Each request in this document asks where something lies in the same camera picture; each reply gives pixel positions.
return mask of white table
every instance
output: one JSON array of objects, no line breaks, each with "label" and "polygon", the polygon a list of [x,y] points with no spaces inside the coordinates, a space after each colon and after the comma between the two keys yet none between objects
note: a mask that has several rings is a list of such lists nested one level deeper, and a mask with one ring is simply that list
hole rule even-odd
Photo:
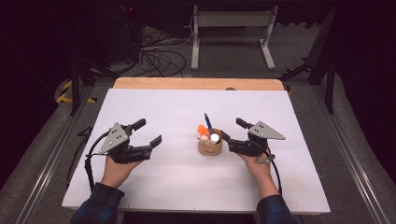
[{"label": "white table", "polygon": [[[83,155],[93,142],[115,123],[132,124],[146,119],[147,125],[131,136],[131,145],[147,145],[159,134],[163,142],[120,187],[126,196],[121,211],[172,211],[252,213],[258,191],[244,162],[224,143],[216,157],[199,153],[197,126],[205,124],[231,138],[246,140],[247,130],[236,118],[256,123],[262,120],[286,136],[269,140],[276,154],[283,196],[294,214],[330,212],[303,134],[286,91],[217,90],[109,90]],[[97,152],[104,140],[98,144]],[[88,177],[81,157],[63,206],[78,208],[90,196]],[[105,157],[93,157],[93,179],[100,181]]]}]

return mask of wooden cup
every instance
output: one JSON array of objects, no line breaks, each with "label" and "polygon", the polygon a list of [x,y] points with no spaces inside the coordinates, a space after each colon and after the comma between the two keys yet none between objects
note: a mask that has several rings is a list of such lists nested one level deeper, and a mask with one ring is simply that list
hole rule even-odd
[{"label": "wooden cup", "polygon": [[222,148],[222,138],[221,132],[219,129],[212,129],[213,133],[219,135],[220,140],[216,144],[204,144],[201,141],[198,141],[198,149],[202,155],[205,156],[217,156],[221,153]]}]

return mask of wooden table edge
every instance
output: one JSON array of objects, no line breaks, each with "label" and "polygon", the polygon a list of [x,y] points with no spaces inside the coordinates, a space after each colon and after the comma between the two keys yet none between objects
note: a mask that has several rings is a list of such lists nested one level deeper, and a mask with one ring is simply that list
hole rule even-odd
[{"label": "wooden table edge", "polygon": [[119,77],[114,89],[284,91],[278,79],[200,77]]}]

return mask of jacket sleeve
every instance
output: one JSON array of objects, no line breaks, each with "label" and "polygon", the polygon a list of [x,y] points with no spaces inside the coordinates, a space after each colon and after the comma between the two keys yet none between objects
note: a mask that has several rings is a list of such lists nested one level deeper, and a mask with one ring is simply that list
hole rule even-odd
[{"label": "jacket sleeve", "polygon": [[301,224],[301,220],[293,215],[285,200],[280,195],[272,195],[263,198],[257,204],[257,212],[261,224]]},{"label": "jacket sleeve", "polygon": [[124,195],[119,189],[96,183],[90,198],[72,216],[71,223],[116,223],[117,208]]}]

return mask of metal stand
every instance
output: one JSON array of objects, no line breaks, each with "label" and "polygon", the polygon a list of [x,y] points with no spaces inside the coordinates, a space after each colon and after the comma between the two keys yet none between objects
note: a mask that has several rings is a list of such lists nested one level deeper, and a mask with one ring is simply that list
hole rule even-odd
[{"label": "metal stand", "polygon": [[71,70],[71,79],[72,79],[72,94],[73,94],[73,108],[70,116],[73,116],[78,110],[80,101],[79,101],[79,78],[84,82],[86,86],[91,86],[95,83],[95,79],[93,76],[90,76],[89,73],[90,68],[95,68],[103,74],[106,74],[109,77],[117,79],[120,77],[116,73],[110,71],[109,69],[95,63],[94,61],[79,56],[71,60],[70,70]]},{"label": "metal stand", "polygon": [[320,30],[318,32],[318,36],[315,39],[314,45],[309,52],[308,57],[305,60],[303,65],[300,65],[296,69],[288,69],[283,73],[283,76],[279,78],[279,80],[286,81],[291,77],[295,77],[302,72],[311,71],[312,73],[308,78],[309,84],[318,85],[320,81],[324,78],[327,72],[327,83],[326,83],[326,106],[331,114],[332,111],[332,91],[334,84],[334,63],[330,59],[323,54],[324,45],[327,40],[327,36],[330,32],[332,26],[332,19],[334,18],[335,7],[331,7],[330,11],[326,15]]},{"label": "metal stand", "polygon": [[267,26],[264,39],[260,39],[260,46],[265,62],[269,70],[275,70],[268,42],[276,19],[278,6],[274,6],[271,11],[199,11],[198,6],[194,6],[194,42],[192,46],[191,69],[198,69],[200,41],[198,37],[199,27],[226,27],[226,26]]}]

